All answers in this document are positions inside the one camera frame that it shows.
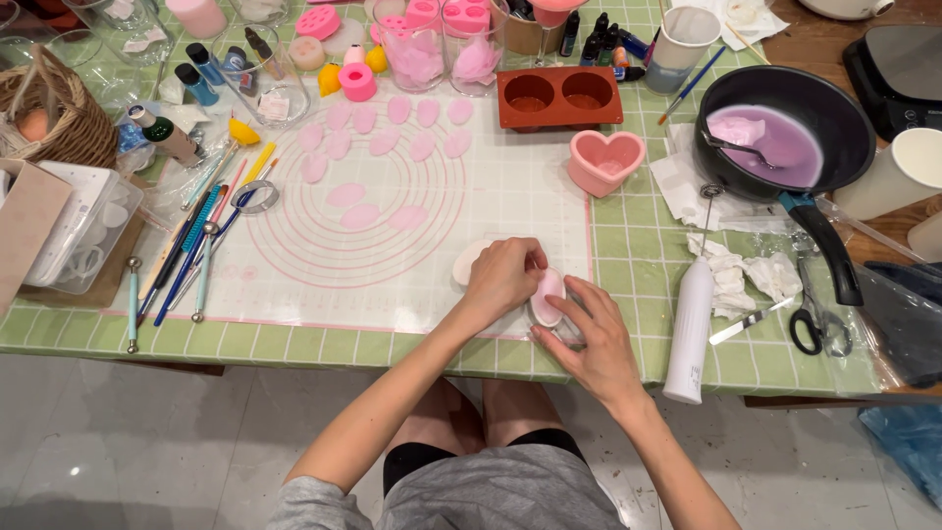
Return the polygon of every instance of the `induction cooktop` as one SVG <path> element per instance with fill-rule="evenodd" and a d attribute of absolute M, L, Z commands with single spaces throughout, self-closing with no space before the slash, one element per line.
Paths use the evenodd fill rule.
<path fill-rule="evenodd" d="M 844 50 L 844 67 L 877 134 L 942 130 L 942 27 L 874 27 Z"/>

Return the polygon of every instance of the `spoon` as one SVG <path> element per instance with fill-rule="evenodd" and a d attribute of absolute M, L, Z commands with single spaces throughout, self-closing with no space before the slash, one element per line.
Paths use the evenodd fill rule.
<path fill-rule="evenodd" d="M 710 147 L 716 147 L 719 149 L 732 149 L 734 151 L 742 151 L 743 153 L 751 153 L 753 155 L 756 155 L 759 158 L 760 162 L 769 166 L 770 168 L 774 170 L 782 169 L 781 166 L 776 166 L 775 164 L 772 164 L 768 160 L 766 160 L 765 156 L 763 156 L 762 152 L 759 151 L 758 149 L 753 149 L 752 147 L 746 147 L 744 145 L 736 145 L 726 140 L 720 140 L 719 138 L 709 134 L 706 131 L 700 131 L 700 132 L 701 134 L 704 135 L 704 140 L 706 140 L 706 145 L 709 145 Z"/>

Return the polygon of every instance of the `white frother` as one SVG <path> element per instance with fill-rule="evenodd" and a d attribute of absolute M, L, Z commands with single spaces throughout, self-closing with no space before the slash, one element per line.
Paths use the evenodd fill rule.
<path fill-rule="evenodd" d="M 709 214 L 713 197 L 722 194 L 720 184 L 704 184 L 700 196 L 709 199 L 704 224 L 704 242 L 698 256 L 680 280 L 680 298 L 674 315 L 674 341 L 671 362 L 664 383 L 664 396 L 681 403 L 700 405 L 700 378 L 707 354 L 709 314 L 713 305 L 713 272 L 709 269 L 704 249 L 707 247 Z"/>

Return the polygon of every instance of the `pink heart-shaped pot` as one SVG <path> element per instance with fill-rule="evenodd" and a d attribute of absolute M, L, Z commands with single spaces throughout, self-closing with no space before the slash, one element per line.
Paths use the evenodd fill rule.
<path fill-rule="evenodd" d="M 607 137 L 582 131 L 569 142 L 566 171 L 580 188 L 602 198 L 612 193 L 644 160 L 644 141 L 624 131 Z"/>

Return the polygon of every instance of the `wicker basket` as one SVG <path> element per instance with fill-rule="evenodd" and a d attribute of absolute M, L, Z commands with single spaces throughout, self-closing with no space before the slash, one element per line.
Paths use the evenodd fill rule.
<path fill-rule="evenodd" d="M 58 97 L 61 117 L 53 130 L 40 141 L 26 142 L 7 153 L 8 158 L 30 162 L 55 160 L 72 164 L 114 168 L 118 150 L 118 129 L 91 97 L 78 74 L 66 67 L 42 44 L 33 44 L 33 66 L 19 66 L 0 72 L 0 127 L 15 127 L 15 119 L 34 108 L 42 108 L 40 86 L 47 85 Z M 21 83 L 36 75 L 17 108 L 14 105 Z"/>

